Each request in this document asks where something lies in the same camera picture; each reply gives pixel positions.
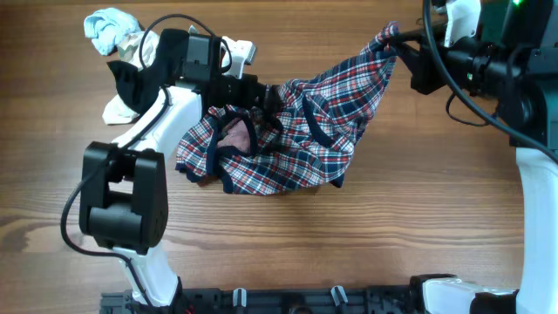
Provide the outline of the plaid sleeveless shirt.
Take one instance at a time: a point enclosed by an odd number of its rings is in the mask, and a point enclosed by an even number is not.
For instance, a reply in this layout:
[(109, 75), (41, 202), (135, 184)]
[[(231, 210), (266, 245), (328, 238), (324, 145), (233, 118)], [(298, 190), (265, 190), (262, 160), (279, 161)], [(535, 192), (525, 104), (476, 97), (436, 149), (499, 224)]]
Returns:
[(176, 170), (191, 182), (221, 180), (227, 194), (274, 195), (339, 188), (374, 118), (397, 57), (388, 23), (356, 56), (312, 79), (273, 85), (279, 108), (212, 108), (180, 140)]

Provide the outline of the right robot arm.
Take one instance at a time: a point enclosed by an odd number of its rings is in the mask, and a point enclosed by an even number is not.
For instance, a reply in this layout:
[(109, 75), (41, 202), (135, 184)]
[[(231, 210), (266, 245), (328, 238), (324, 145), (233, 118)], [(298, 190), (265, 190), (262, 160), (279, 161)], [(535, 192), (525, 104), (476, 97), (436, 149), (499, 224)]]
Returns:
[(480, 32), (478, 1), (423, 2), (423, 26), (390, 46), (424, 95), (451, 89), (515, 150), (524, 202), (524, 253), (517, 290), (451, 275), (416, 276), (424, 313), (554, 313), (557, 310), (557, 3), (512, 1), (500, 40)]

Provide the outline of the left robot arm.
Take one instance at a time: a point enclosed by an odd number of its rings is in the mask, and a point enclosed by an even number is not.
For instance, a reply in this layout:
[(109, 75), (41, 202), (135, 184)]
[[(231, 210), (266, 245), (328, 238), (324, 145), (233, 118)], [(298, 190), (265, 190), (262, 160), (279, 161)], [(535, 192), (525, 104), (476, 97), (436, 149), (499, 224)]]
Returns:
[(131, 288), (119, 296), (124, 311), (186, 309), (161, 243), (167, 159), (211, 107), (273, 109), (268, 87), (244, 71), (255, 54), (249, 41), (167, 30), (151, 63), (109, 63), (119, 96), (140, 118), (113, 142), (86, 148), (74, 198), (81, 231), (94, 239), (98, 255), (118, 258), (126, 273)]

